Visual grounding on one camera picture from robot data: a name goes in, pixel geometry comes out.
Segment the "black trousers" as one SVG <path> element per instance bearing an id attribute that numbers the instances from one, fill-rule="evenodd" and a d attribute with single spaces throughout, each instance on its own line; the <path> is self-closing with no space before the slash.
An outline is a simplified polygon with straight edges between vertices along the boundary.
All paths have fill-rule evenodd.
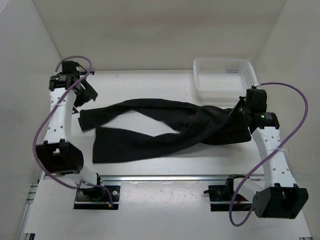
<path id="1" fill-rule="evenodd" d="M 83 132 L 94 131 L 92 161 L 119 164 L 162 158 L 198 144 L 246 143 L 249 129 L 230 109 L 159 98 L 130 99 L 81 110 Z"/>

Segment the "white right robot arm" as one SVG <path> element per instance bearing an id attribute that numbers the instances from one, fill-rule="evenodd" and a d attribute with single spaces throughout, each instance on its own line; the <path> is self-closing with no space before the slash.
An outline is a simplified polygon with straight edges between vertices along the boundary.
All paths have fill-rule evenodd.
<path id="1" fill-rule="evenodd" d="M 251 203 L 250 212 L 258 218 L 293 220 L 309 198 L 298 186 L 285 154 L 286 140 L 280 139 L 280 124 L 275 113 L 267 112 L 267 93 L 252 86 L 240 97 L 230 117 L 242 117 L 258 148 L 260 162 L 244 177 L 231 179 L 224 193 L 230 199 L 229 211 L 240 196 Z"/>

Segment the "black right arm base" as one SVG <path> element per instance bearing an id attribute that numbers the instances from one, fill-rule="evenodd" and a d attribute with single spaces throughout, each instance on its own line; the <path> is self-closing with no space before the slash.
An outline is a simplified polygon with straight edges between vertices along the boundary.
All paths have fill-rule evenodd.
<path id="1" fill-rule="evenodd" d="M 229 175 L 224 184 L 209 185 L 203 194 L 209 196 L 211 212 L 228 212 L 231 198 L 234 194 L 234 179 L 243 178 L 244 175 Z M 232 210 L 235 212 L 249 211 L 252 204 L 242 195 L 237 194 Z"/>

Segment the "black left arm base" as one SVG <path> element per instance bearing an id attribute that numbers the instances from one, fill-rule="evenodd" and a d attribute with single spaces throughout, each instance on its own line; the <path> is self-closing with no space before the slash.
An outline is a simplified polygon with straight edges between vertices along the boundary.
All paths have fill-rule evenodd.
<path id="1" fill-rule="evenodd" d="M 75 210 L 118 210 L 121 186 L 105 185 L 112 197 L 109 203 L 108 193 L 100 187 L 80 188 L 76 191 L 73 208 Z"/>

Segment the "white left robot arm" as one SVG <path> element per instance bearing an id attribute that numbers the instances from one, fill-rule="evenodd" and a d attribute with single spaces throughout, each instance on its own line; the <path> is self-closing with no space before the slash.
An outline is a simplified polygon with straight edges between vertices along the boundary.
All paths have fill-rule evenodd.
<path id="1" fill-rule="evenodd" d="M 49 79 L 50 112 L 34 136 L 32 150 L 47 176 L 70 189 L 85 184 L 87 194 L 100 200 L 105 188 L 99 175 L 84 165 L 83 153 L 71 142 L 72 115 L 78 107 L 95 101 L 98 93 L 87 82 L 91 69 L 73 59 L 63 59 Z"/>

